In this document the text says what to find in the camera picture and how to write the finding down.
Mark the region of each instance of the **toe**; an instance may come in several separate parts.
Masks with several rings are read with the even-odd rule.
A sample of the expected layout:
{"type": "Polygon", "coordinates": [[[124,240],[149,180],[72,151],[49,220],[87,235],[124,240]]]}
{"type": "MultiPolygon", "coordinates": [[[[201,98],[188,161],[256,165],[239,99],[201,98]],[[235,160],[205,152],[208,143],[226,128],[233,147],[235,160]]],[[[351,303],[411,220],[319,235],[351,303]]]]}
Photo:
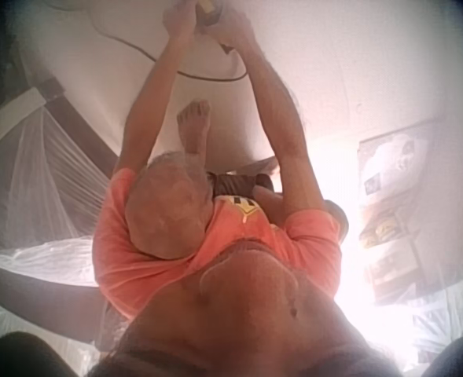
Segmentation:
{"type": "Polygon", "coordinates": [[[210,114],[210,104],[208,103],[208,101],[200,102],[200,111],[201,111],[201,115],[203,116],[207,116],[210,114]]]}
{"type": "Polygon", "coordinates": [[[191,115],[200,115],[200,102],[191,102],[191,115]]]}

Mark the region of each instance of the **white netting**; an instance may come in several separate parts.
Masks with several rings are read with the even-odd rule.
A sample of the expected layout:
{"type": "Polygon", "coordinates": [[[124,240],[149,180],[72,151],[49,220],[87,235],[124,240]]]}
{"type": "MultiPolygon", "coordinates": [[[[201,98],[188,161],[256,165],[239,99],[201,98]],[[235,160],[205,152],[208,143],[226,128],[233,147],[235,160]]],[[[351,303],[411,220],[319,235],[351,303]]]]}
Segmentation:
{"type": "Polygon", "coordinates": [[[94,284],[91,236],[108,179],[45,108],[0,141],[0,268],[94,284]]]}

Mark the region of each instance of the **orange t-shirt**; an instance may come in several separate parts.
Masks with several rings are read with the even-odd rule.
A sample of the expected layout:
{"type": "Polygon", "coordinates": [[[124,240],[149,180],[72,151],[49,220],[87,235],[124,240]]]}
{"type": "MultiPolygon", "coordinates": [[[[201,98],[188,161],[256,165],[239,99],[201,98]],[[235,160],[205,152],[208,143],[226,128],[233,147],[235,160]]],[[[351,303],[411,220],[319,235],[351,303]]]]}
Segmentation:
{"type": "Polygon", "coordinates": [[[136,178],[129,169],[112,178],[98,219],[93,244],[97,282],[107,299],[133,320],[154,294],[198,271],[233,242],[257,239],[293,269],[304,271],[313,284],[334,297],[340,283],[339,225],[321,210],[291,215],[283,229],[271,225],[252,200],[236,196],[215,199],[205,240],[194,255],[176,261],[152,261],[130,241],[125,206],[136,178]]]}

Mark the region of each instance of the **bare foot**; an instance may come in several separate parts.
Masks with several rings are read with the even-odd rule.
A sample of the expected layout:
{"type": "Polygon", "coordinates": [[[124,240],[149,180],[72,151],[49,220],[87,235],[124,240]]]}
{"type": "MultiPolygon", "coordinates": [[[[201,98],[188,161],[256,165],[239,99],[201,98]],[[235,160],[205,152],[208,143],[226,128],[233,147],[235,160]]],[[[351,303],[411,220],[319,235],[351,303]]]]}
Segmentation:
{"type": "Polygon", "coordinates": [[[190,155],[197,155],[203,165],[207,158],[210,112],[208,101],[193,101],[177,115],[178,134],[184,150],[190,155]]]}

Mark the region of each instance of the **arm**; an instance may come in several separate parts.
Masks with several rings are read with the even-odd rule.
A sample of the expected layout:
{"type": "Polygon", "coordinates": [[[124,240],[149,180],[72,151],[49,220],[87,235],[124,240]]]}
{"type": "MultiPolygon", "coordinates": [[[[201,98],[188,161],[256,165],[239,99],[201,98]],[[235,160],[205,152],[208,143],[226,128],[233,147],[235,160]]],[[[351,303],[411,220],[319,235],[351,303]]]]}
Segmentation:
{"type": "Polygon", "coordinates": [[[234,47],[247,67],[261,123],[280,164],[285,216],[306,209],[324,210],[324,198],[310,163],[298,111],[255,41],[250,21],[234,9],[226,9],[208,33],[234,47]]]}
{"type": "Polygon", "coordinates": [[[197,0],[186,0],[165,13],[164,24],[170,40],[127,117],[115,172],[125,167],[138,172],[149,161],[164,122],[178,67],[193,40],[196,3],[197,0]]]}

